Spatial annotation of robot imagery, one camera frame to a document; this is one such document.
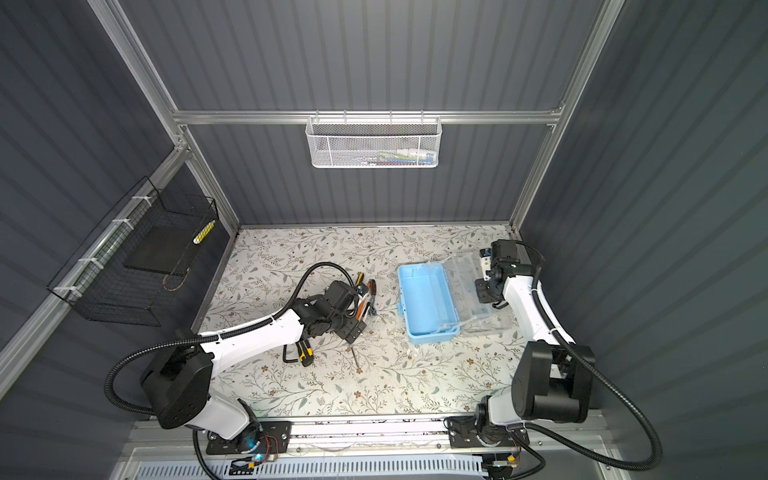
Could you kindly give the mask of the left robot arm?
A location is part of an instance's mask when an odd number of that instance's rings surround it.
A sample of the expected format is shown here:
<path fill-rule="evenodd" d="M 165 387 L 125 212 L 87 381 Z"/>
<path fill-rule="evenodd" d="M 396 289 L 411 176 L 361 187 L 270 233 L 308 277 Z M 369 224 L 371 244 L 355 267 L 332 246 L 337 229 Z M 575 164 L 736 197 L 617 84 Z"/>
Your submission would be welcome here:
<path fill-rule="evenodd" d="M 152 414 L 164 429 L 207 430 L 223 440 L 254 447 L 261 437 L 257 416 L 244 401 L 234 403 L 214 391 L 212 379 L 264 352 L 289 345 L 297 348 L 296 361 L 310 366 L 314 361 L 312 338 L 335 332 L 342 339 L 357 339 L 368 297 L 366 285 L 334 281 L 322 294 L 294 299 L 280 315 L 249 322 L 247 333 L 237 335 L 233 328 L 223 329 L 213 334 L 210 343 L 161 350 L 140 380 Z"/>

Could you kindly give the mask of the blue plastic tool box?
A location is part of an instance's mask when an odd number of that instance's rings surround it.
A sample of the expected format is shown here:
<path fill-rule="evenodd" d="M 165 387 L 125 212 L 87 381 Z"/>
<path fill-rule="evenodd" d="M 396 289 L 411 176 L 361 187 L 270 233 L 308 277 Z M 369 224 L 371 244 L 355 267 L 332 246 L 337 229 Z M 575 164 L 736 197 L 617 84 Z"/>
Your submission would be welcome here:
<path fill-rule="evenodd" d="M 481 256 L 465 251 L 440 261 L 404 264 L 397 269 L 398 314 L 414 345 L 434 344 L 455 336 L 490 336 L 516 326 L 507 308 L 496 310 L 477 296 L 483 278 Z"/>

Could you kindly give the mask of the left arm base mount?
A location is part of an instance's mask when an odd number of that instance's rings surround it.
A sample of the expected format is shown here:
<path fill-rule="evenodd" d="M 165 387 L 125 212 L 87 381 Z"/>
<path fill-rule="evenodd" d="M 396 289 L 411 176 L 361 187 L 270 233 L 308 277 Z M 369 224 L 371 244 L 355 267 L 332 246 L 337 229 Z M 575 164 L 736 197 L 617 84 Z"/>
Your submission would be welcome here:
<path fill-rule="evenodd" d="M 232 440 L 209 433 L 205 453 L 208 455 L 278 455 L 285 453 L 293 424 L 289 421 L 261 422 L 248 426 Z"/>

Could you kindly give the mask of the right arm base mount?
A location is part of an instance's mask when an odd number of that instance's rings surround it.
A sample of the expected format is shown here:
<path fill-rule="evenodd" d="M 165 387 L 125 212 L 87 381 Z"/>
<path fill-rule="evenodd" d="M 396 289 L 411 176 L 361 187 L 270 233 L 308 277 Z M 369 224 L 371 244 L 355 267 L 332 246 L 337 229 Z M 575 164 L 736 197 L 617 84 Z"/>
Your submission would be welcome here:
<path fill-rule="evenodd" d="M 454 449 L 518 448 L 529 445 L 528 434 L 523 429 L 494 424 L 480 425 L 474 416 L 449 416 L 442 421 Z"/>

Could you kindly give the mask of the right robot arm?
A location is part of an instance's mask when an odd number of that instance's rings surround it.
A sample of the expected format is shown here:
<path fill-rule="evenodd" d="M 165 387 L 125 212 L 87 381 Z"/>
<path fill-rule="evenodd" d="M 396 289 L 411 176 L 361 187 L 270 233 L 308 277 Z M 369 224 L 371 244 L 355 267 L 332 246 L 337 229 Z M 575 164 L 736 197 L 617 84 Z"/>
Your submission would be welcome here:
<path fill-rule="evenodd" d="M 475 281 L 482 304 L 509 307 L 518 321 L 525 348 L 511 384 L 485 396 L 477 406 L 475 427 L 505 427 L 526 420 L 581 423 L 590 406 L 593 375 L 569 353 L 568 344 L 587 362 L 592 350 L 576 344 L 546 300 L 539 252 L 534 264 L 520 257 L 520 241 L 500 239 L 480 253 L 483 277 Z"/>

